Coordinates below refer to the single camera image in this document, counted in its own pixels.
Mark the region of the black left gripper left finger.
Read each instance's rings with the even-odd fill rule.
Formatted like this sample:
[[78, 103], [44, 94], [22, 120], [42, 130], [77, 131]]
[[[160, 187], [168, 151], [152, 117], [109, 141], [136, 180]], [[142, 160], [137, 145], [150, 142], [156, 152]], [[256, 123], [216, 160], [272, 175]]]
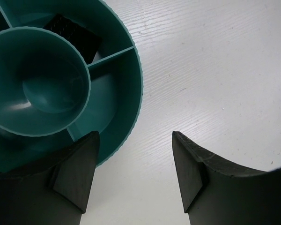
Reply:
[[86, 212], [100, 134], [0, 172], [0, 225], [78, 225]]

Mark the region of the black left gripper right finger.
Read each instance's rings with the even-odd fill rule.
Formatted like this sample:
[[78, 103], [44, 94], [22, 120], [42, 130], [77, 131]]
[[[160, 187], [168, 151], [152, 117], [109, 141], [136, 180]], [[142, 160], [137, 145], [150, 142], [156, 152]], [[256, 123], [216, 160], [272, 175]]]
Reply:
[[192, 225], [281, 225], [281, 168], [239, 165], [179, 131], [172, 133], [172, 151]]

